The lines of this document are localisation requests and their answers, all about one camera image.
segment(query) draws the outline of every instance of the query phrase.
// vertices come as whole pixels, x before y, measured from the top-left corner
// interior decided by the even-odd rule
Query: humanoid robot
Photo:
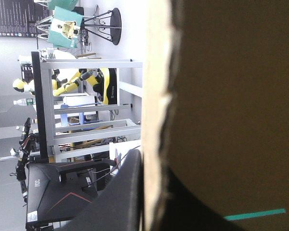
[[[34,79],[30,61],[20,61],[22,78],[13,82],[13,88],[19,92],[31,92],[34,95]],[[87,81],[98,94],[102,104],[117,104],[117,74],[114,68],[80,69],[70,78],[58,78],[60,70],[53,70],[53,95],[60,96],[76,90],[80,81]]]

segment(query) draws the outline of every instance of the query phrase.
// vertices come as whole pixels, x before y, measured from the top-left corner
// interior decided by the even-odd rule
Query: white wall
[[[52,44],[39,41],[39,48],[51,47]],[[21,78],[18,56],[30,55],[37,51],[34,38],[0,37],[0,127],[21,125],[27,116],[35,116],[33,107],[14,106],[13,100],[30,97],[12,88],[16,78]]]

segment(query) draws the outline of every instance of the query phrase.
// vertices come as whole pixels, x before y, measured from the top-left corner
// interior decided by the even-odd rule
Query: metal rack
[[[56,162],[63,162],[66,158],[93,154],[109,150],[109,145],[101,145],[91,148],[84,148],[61,153],[59,144],[68,142],[79,142],[94,139],[111,138],[117,136],[125,136],[132,134],[140,134],[141,126],[134,124],[130,119],[114,120],[99,122],[93,124],[73,125],[69,127],[56,128],[55,115],[91,112],[91,111],[109,111],[117,109],[129,109],[131,104],[120,104],[120,89],[141,97],[141,88],[120,81],[121,68],[142,68],[142,62],[133,62],[129,59],[76,59],[76,60],[54,60],[41,59],[39,52],[32,52],[32,65],[35,79],[35,91],[37,102],[37,115],[40,139],[40,156],[42,160],[47,162],[48,156],[53,155]],[[116,68],[117,69],[117,102],[114,105],[97,105],[86,107],[74,107],[65,109],[54,109],[53,107],[53,90],[52,90],[52,70],[53,69],[70,69],[70,68]],[[102,130],[90,130],[77,133],[58,134],[58,132],[66,132],[98,126],[113,126]]]

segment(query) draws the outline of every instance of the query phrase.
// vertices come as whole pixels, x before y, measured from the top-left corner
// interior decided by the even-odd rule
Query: plastic bottle
[[[35,105],[35,99],[30,98],[30,99],[20,99],[20,100],[14,100],[14,105],[19,105],[19,106],[30,106],[30,105]]]

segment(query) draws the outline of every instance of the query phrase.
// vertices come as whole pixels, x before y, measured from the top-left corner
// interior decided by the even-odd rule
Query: brown cardboard
[[[181,46],[169,87],[174,115],[162,133],[168,140],[162,163],[222,216],[287,211],[237,221],[239,226],[289,231],[289,1],[179,3],[173,15],[183,18],[174,30]],[[144,155],[148,192],[146,174],[157,156],[146,149]],[[145,215],[150,224],[154,214]]]

